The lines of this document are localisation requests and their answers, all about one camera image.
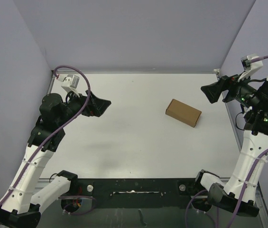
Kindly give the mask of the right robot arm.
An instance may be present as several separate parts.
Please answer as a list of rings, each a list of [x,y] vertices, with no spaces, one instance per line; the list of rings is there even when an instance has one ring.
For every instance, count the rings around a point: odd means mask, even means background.
[[[256,217],[256,188],[268,149],[268,77],[255,89],[251,78],[241,80],[239,75],[223,76],[217,82],[201,87],[210,103],[216,103],[227,91],[223,102],[240,103],[245,119],[243,144],[235,169],[227,183],[208,171],[201,170],[193,182],[198,194],[208,192],[208,203],[239,216]]]

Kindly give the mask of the brown cardboard box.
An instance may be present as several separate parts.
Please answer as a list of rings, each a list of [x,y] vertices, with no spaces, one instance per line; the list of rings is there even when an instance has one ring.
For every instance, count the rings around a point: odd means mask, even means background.
[[[194,128],[197,125],[202,111],[176,99],[172,99],[166,108],[165,114]]]

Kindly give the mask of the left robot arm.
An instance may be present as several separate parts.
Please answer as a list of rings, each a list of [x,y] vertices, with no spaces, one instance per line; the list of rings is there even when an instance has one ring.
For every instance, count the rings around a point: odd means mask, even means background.
[[[28,140],[25,155],[6,194],[0,200],[0,225],[9,228],[35,228],[44,210],[61,195],[74,195],[78,191],[78,176],[61,171],[57,177],[34,194],[40,175],[56,152],[65,132],[64,127],[78,115],[100,117],[111,101],[68,92],[64,101],[61,95],[50,93],[43,97],[40,116]]]

